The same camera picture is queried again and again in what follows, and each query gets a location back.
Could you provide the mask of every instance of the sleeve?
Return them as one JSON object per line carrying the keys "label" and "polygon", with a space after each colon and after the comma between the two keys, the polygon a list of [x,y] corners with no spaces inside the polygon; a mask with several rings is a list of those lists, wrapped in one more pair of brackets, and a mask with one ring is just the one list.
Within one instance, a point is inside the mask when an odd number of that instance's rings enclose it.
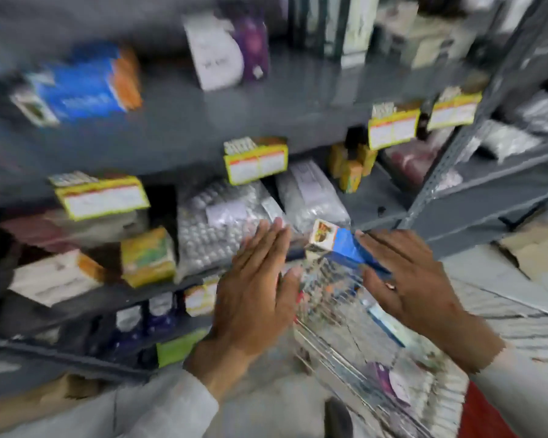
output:
{"label": "sleeve", "polygon": [[506,347],[470,379],[519,437],[548,437],[548,374],[529,358]]}
{"label": "sleeve", "polygon": [[182,371],[176,386],[158,400],[126,438],[201,438],[219,403],[197,378]]}

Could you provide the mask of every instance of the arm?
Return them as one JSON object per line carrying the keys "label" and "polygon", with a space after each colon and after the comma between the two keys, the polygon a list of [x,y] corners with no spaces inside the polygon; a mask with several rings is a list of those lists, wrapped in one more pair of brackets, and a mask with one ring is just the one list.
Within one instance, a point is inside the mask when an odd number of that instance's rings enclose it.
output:
{"label": "arm", "polygon": [[300,268],[280,279],[290,228],[260,221],[219,280],[211,332],[184,362],[173,389],[135,424],[129,438],[201,438],[219,403],[249,365],[294,319]]}
{"label": "arm", "polygon": [[392,272],[395,291],[364,270],[364,285],[382,309],[450,356],[516,434],[548,437],[548,377],[463,309],[430,248],[411,231],[357,238]]}

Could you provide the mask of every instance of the purple package in cart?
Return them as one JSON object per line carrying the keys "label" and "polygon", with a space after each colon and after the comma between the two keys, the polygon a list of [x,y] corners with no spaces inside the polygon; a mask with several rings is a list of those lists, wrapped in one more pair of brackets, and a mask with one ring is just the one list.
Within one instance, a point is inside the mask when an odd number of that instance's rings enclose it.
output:
{"label": "purple package in cart", "polygon": [[263,16],[242,3],[186,16],[184,30],[203,90],[222,89],[268,74],[268,31]]}

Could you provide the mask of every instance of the yellow price tag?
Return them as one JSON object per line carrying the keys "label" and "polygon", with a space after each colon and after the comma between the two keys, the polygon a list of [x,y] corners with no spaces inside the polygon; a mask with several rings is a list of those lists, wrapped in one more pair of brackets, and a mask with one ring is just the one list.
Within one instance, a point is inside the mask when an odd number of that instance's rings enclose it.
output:
{"label": "yellow price tag", "polygon": [[432,109],[427,130],[472,124],[481,98],[482,94],[476,93],[459,95],[452,100],[437,102]]}
{"label": "yellow price tag", "polygon": [[395,112],[385,118],[372,118],[367,124],[369,147],[375,151],[416,136],[420,109]]}
{"label": "yellow price tag", "polygon": [[288,168],[288,146],[258,146],[241,154],[225,155],[227,176],[234,186],[284,172]]}
{"label": "yellow price tag", "polygon": [[74,221],[150,207],[142,183],[134,176],[58,187],[55,194]]}

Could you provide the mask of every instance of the person's left hand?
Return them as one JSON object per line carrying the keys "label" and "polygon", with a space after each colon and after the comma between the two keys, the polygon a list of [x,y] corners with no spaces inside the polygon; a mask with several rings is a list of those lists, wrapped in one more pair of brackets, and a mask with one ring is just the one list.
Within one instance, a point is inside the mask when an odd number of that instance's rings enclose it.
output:
{"label": "person's left hand", "polygon": [[280,218],[260,221],[219,280],[212,331],[185,362],[218,401],[293,322],[302,269],[279,280],[290,236]]}

